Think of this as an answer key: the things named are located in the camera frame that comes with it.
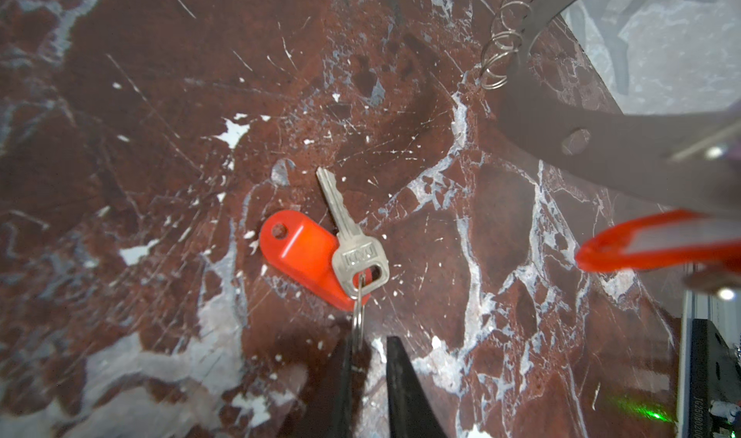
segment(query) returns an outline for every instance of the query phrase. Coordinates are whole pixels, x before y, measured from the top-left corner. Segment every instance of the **key ring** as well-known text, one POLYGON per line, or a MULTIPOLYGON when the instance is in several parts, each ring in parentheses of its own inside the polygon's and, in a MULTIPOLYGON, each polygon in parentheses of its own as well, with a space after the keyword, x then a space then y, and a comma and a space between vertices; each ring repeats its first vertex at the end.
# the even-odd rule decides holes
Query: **key ring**
POLYGON ((363 325, 365 322, 365 306, 363 306, 362 288, 365 285, 365 271, 358 276, 358 289, 353 307, 352 348, 358 353, 363 346, 363 325))

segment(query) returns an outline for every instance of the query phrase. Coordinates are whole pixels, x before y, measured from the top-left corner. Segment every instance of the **coiled wire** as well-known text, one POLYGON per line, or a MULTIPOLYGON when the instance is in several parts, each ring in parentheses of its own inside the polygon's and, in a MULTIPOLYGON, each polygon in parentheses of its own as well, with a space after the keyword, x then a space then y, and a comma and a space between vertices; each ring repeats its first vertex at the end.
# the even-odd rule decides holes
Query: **coiled wire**
POLYGON ((532 12, 530 2, 524 2, 520 0, 502 0, 499 3, 499 9, 491 20, 491 38, 484 44, 481 50, 481 87, 484 89, 498 89, 507 83, 507 76, 494 73, 495 65, 500 63, 510 55, 516 54, 519 51, 520 45, 523 44, 523 37, 520 34, 521 31, 517 31, 517 27, 511 27, 505 20, 505 11, 509 9, 512 11, 514 7, 525 7, 528 12, 532 12), (503 30, 494 32, 495 24, 499 20, 499 24, 503 30))

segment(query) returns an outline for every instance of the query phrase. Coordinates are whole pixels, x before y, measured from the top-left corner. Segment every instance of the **key tag hole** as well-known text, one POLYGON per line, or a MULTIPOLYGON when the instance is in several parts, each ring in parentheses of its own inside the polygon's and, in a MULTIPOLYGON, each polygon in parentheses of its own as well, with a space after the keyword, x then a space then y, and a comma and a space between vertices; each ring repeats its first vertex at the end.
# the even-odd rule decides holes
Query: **key tag hole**
POLYGON ((360 271, 355 276, 353 276, 353 284, 355 284, 355 288, 357 288, 360 285, 360 275, 365 274, 365 285, 370 285, 376 280, 381 278, 381 268, 373 265, 370 266, 365 271, 360 271))
POLYGON ((271 232, 273 233, 273 237, 278 240, 283 240, 288 237, 288 228, 286 228, 285 224, 283 224, 282 222, 274 225, 271 232))

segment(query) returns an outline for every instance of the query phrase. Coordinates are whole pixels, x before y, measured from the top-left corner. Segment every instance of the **marble countertop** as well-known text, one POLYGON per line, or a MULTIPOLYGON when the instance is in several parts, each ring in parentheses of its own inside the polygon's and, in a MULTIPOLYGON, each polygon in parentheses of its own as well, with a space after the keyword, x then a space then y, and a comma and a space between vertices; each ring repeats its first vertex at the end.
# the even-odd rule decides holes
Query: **marble countertop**
MULTIPOLYGON (((673 436, 681 286, 588 274, 656 210, 497 129, 497 0, 2 0, 0 435, 284 436, 347 314, 266 266, 283 209, 382 240, 355 436, 398 335, 449 436, 673 436)), ((554 21, 533 72, 616 105, 554 21)))

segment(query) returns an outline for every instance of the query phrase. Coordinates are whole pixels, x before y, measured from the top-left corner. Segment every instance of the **key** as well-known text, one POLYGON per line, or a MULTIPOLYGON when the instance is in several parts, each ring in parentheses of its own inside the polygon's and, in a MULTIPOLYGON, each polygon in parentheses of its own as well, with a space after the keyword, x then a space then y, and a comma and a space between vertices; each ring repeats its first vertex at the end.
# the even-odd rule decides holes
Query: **key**
POLYGON ((360 230, 360 226, 350 217, 342 194, 337 190, 337 180, 334 174, 320 167, 316 170, 316 177, 320 180, 321 190, 327 198, 332 218, 339 229, 337 234, 339 248, 332 255, 334 273, 347 296, 352 299, 358 298, 358 295, 365 296, 388 282, 389 270, 386 253, 381 242, 365 235, 360 230), (353 284, 353 277, 373 266, 380 269, 381 276, 362 286, 359 291, 353 284))

